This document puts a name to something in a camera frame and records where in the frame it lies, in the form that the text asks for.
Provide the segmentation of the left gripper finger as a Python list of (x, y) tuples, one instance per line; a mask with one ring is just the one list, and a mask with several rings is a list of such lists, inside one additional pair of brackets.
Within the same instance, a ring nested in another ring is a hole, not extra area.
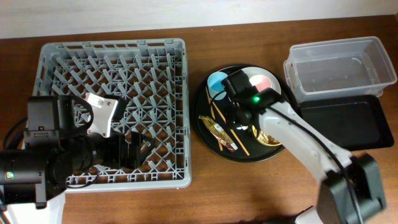
[(145, 134), (132, 132), (129, 150), (135, 156), (149, 156), (155, 148), (155, 139)]
[(138, 169), (142, 165), (142, 143), (130, 143), (127, 148), (126, 168)]

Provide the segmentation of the gold coffee sachet wrapper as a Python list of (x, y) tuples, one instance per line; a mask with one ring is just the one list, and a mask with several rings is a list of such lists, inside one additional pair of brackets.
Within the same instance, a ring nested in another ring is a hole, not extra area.
[(198, 118), (202, 120), (203, 124), (209, 132), (217, 139), (217, 141), (227, 148), (230, 152), (235, 152), (238, 147), (226, 133), (226, 131), (212, 118), (208, 116), (199, 115)]

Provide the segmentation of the white tissue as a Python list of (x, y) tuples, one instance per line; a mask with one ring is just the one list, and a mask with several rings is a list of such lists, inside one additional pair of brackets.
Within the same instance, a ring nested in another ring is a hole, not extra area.
[(236, 129), (238, 130), (247, 130), (249, 126), (237, 126)]

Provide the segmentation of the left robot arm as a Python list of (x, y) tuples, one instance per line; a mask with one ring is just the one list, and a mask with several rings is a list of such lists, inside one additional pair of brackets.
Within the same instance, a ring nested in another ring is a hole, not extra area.
[(126, 141), (111, 130), (126, 101), (88, 93), (33, 96), (26, 128), (13, 127), (1, 151), (1, 220), (4, 223), (61, 223), (67, 179), (99, 166), (138, 169), (155, 139), (134, 132)]

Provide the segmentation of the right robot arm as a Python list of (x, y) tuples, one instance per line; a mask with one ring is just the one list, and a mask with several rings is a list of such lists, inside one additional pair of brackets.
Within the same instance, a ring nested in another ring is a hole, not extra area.
[(273, 88), (238, 70), (221, 81), (238, 123), (255, 126), (290, 151), (318, 180), (315, 206), (289, 223), (364, 223), (387, 207), (379, 166), (369, 154), (354, 156), (304, 121)]

